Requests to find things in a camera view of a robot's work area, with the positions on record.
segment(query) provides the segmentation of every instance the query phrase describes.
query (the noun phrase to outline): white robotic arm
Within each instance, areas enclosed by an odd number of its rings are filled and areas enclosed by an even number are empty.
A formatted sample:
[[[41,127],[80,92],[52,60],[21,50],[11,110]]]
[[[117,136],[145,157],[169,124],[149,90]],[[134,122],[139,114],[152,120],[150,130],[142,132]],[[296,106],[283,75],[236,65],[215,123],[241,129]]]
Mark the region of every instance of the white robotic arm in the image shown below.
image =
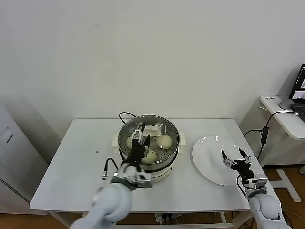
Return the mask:
[[[240,188],[248,199],[250,210],[254,215],[258,229],[291,229],[284,220],[281,203],[274,197],[267,194],[266,183],[268,178],[265,174],[254,175],[250,170],[251,157],[245,151],[239,149],[244,159],[231,160],[222,151],[223,163],[229,168],[236,170],[242,178],[242,185],[245,192]]]
[[[114,173],[110,184],[98,189],[93,197],[93,207],[87,216],[75,221],[71,229],[108,229],[117,221],[124,219],[132,208],[132,191],[137,188],[152,188],[151,174],[140,168],[140,162],[145,157],[150,137],[144,141],[145,124],[135,130],[132,135],[132,150],[121,167]]]
[[[71,229],[102,229],[124,219],[132,208],[132,193],[125,185],[111,183],[100,190],[96,202],[86,217],[80,218]]]

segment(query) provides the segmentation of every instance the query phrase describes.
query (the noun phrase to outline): power strip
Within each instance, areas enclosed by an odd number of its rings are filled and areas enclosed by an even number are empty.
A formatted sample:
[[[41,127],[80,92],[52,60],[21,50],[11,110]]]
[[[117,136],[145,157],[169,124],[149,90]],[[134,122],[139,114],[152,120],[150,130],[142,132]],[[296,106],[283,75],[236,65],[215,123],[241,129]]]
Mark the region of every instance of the power strip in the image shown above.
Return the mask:
[[[154,215],[155,215],[155,217],[156,217],[156,221],[158,222],[158,223],[160,223],[160,222],[163,222],[164,221],[164,219],[162,218],[162,214],[163,213],[155,213]],[[173,220],[173,222],[175,222],[175,220],[174,220],[174,218],[177,218],[177,217],[179,217],[179,216],[181,216],[182,215],[182,213],[172,213],[172,220]],[[169,217],[166,217],[166,222],[170,222],[170,218]]]

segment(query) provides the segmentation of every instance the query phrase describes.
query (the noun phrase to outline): laptop screen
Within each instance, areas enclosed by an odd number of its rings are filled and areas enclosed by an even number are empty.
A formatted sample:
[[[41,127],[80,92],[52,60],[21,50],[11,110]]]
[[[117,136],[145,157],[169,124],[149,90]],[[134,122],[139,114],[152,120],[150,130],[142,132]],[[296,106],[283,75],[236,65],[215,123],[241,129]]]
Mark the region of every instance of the laptop screen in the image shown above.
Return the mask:
[[[300,69],[289,99],[295,103],[305,103],[305,64]]]

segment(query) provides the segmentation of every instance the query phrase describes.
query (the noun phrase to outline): stainless steel pot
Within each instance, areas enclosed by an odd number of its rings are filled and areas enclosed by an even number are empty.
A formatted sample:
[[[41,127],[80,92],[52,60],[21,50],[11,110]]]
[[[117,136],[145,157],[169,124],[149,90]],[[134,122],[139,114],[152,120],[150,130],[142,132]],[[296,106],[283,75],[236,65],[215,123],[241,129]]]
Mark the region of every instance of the stainless steel pot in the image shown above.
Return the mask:
[[[157,138],[151,137],[149,149],[157,154],[157,161],[153,163],[141,163],[141,168],[149,173],[161,171],[170,166],[177,157],[179,146],[179,133],[177,128],[167,119],[155,115],[143,115],[128,121],[119,132],[119,147],[122,159],[126,159],[130,153],[127,147],[127,138],[132,135],[135,129],[138,129],[143,123],[146,126],[155,126],[161,131],[162,135],[168,135],[172,139],[172,146],[169,149],[160,149],[157,146]]]

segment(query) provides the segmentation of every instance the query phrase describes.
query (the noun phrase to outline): white table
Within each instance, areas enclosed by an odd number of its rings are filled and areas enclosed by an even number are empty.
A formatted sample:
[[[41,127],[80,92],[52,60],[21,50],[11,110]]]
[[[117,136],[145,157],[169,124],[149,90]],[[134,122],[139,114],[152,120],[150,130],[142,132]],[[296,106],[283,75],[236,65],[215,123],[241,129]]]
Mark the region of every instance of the white table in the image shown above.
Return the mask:
[[[282,98],[278,96],[261,96],[260,101],[264,104],[268,111],[271,114],[278,111],[287,111],[280,108],[278,105],[282,101]],[[305,123],[300,117],[295,116],[294,114],[288,113],[278,113],[274,115],[275,119],[281,125],[281,127],[288,133],[288,135],[294,140],[299,140],[296,144],[301,144],[305,140]],[[276,147],[272,149],[270,154],[273,152],[280,152],[282,147],[289,145],[290,149],[296,146],[294,144],[291,146],[291,143],[286,139],[280,138]],[[267,158],[263,159],[261,165],[264,166],[267,163]],[[276,170],[281,180],[270,181],[273,188],[286,188],[294,202],[301,202],[301,198],[298,195],[297,191],[291,184],[290,180],[286,176],[285,172],[282,169]],[[301,173],[305,173],[305,166],[300,169]]]
[[[278,106],[282,101],[278,96],[264,95],[261,96],[260,101],[272,114],[278,111],[287,111]],[[278,113],[274,115],[274,118],[294,140],[305,140],[305,123],[298,116],[295,116],[294,114]]]
[[[251,169],[256,174],[264,173],[235,120],[170,120],[185,134],[187,146],[184,154],[177,156],[171,174],[155,183],[153,189],[132,192],[132,212],[249,210],[248,201],[237,186],[225,187],[209,181],[194,168],[190,160],[190,152],[198,139],[218,135],[231,139],[252,156]],[[92,196],[105,184],[101,179],[105,160],[111,156],[117,163],[121,162],[120,156],[113,153],[111,148],[112,137],[121,127],[119,119],[75,119],[44,175],[30,208],[51,212],[65,225],[70,222],[59,212],[89,211]],[[267,190],[269,195],[277,198],[270,184],[267,184]]]

